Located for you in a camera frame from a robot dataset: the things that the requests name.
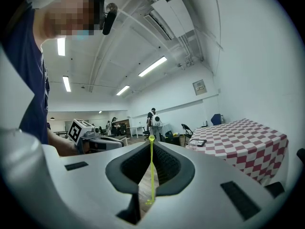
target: person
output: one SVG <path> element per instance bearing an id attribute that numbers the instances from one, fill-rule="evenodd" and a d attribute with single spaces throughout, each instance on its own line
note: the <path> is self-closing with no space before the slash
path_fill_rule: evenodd
<path id="1" fill-rule="evenodd" d="M 111 121 L 111 133 L 117 135 L 117 128 L 120 128 L 120 125 L 117 125 L 116 122 L 117 118 L 112 118 Z"/>
<path id="2" fill-rule="evenodd" d="M 153 132 L 153 125 L 152 125 L 152 117 L 156 114 L 156 109 L 152 108 L 152 110 L 150 112 L 148 112 L 147 115 L 147 129 L 149 130 L 150 135 L 154 135 Z"/>
<path id="3" fill-rule="evenodd" d="M 107 129 L 107 135 L 111 135 L 111 123 L 110 123 L 110 121 L 107 122 L 106 129 Z"/>
<path id="4" fill-rule="evenodd" d="M 92 34 L 99 24 L 103 3 L 104 0 L 55 0 L 38 10 L 31 3 L 23 3 L 2 39 L 8 59 L 34 93 L 20 129 L 37 137 L 42 144 L 54 146 L 60 156 L 79 152 L 72 141 L 54 134 L 47 123 L 50 85 L 41 45 L 49 39 Z"/>

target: ceiling light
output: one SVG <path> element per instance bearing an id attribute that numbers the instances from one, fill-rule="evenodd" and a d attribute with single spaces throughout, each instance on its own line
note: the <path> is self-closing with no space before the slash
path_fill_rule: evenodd
<path id="1" fill-rule="evenodd" d="M 129 86 L 124 86 L 122 90 L 120 90 L 118 93 L 117 93 L 117 96 L 120 96 L 123 92 L 125 92 L 127 89 L 129 88 Z"/>
<path id="2" fill-rule="evenodd" d="M 63 76 L 62 78 L 63 78 L 63 83 L 65 83 L 67 92 L 71 92 L 68 76 Z"/>
<path id="3" fill-rule="evenodd" d="M 151 66 L 149 66 L 146 70 L 144 70 L 142 73 L 139 74 L 140 77 L 145 76 L 148 72 L 152 71 L 154 68 L 165 62 L 167 59 L 163 56 L 161 59 L 159 59 L 157 62 L 153 63 Z"/>
<path id="4" fill-rule="evenodd" d="M 66 38 L 58 38 L 57 39 L 57 50 L 58 50 L 58 55 L 59 56 L 65 56 L 65 43 L 66 43 Z"/>

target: red and white checkered tablecloth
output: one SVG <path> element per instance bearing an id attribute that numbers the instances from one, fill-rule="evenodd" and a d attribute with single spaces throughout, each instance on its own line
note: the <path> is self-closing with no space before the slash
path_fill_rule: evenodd
<path id="1" fill-rule="evenodd" d="M 288 146 L 285 134 L 248 119 L 198 128 L 192 139 L 207 142 L 186 148 L 222 158 L 259 183 L 275 176 Z"/>

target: yellow-green cord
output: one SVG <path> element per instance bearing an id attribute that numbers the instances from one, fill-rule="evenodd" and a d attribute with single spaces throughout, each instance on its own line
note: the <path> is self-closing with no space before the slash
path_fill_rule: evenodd
<path id="1" fill-rule="evenodd" d="M 151 175 L 152 175 L 152 199 L 147 200 L 146 204 L 152 204 L 154 202 L 154 175 L 153 175 L 153 142 L 154 135 L 149 136 L 149 141 L 151 142 Z"/>

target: navy t-shirt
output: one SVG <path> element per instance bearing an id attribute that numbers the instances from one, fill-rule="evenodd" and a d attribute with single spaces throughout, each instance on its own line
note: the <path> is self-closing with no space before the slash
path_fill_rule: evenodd
<path id="1" fill-rule="evenodd" d="M 20 77 L 34 92 L 34 98 L 23 116 L 20 129 L 37 137 L 42 144 L 48 144 L 50 86 L 43 55 L 34 40 L 34 12 L 35 10 L 30 8 L 23 14 L 9 38 L 3 42 L 3 48 Z"/>

